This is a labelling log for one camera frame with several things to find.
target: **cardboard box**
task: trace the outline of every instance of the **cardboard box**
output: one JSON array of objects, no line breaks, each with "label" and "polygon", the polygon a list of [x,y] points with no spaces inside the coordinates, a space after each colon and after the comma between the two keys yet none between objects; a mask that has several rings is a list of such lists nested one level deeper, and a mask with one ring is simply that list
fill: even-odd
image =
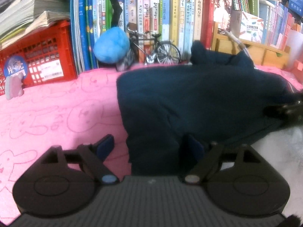
[{"label": "cardboard box", "polygon": [[243,11],[231,12],[231,32],[240,39],[261,43],[264,20]]}]

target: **model bicycle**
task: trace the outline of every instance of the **model bicycle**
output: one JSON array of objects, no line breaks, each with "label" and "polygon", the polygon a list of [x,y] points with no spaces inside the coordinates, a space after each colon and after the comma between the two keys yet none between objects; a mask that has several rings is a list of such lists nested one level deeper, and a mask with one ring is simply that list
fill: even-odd
[{"label": "model bicycle", "polygon": [[[130,30],[129,24],[127,25],[127,32],[129,33],[130,49],[127,55],[116,64],[117,71],[124,71],[128,69],[133,63],[138,61],[137,50],[139,49],[146,57],[146,63],[152,64],[156,60],[160,64],[175,65],[180,62],[180,51],[172,44],[171,41],[159,41],[161,34],[152,34],[153,38],[144,38],[149,31],[144,34],[137,31]],[[150,54],[144,52],[139,46],[139,41],[153,41],[154,47]]]}]

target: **sticker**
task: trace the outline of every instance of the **sticker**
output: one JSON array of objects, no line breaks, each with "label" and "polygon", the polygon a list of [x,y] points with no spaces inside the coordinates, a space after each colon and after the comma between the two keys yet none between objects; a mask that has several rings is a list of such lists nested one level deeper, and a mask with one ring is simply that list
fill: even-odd
[{"label": "sticker", "polygon": [[19,73],[23,73],[23,79],[28,73],[28,67],[25,60],[18,55],[12,56],[4,64],[4,76],[17,76]]},{"label": "sticker", "polygon": [[64,76],[60,60],[54,60],[48,63],[44,63],[40,65],[40,68],[40,76],[42,78],[42,81]]},{"label": "sticker", "polygon": [[301,62],[298,63],[298,70],[299,71],[303,70],[303,64]]}]

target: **blue plush toy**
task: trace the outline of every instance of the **blue plush toy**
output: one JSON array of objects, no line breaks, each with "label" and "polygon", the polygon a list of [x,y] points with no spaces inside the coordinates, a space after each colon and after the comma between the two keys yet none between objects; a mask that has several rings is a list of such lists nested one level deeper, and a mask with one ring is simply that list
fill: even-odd
[{"label": "blue plush toy", "polygon": [[96,58],[107,64],[115,64],[129,51],[129,38],[119,27],[102,33],[94,45]]}]

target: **woman portrait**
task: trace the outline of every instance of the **woman portrait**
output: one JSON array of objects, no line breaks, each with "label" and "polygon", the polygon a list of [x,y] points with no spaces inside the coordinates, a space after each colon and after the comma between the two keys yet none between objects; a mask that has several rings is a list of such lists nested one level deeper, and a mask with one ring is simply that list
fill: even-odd
[{"label": "woman portrait", "polygon": [[218,28],[226,30],[229,21],[229,13],[226,11],[226,0],[217,0],[218,7],[214,11],[214,21],[218,22]]}]

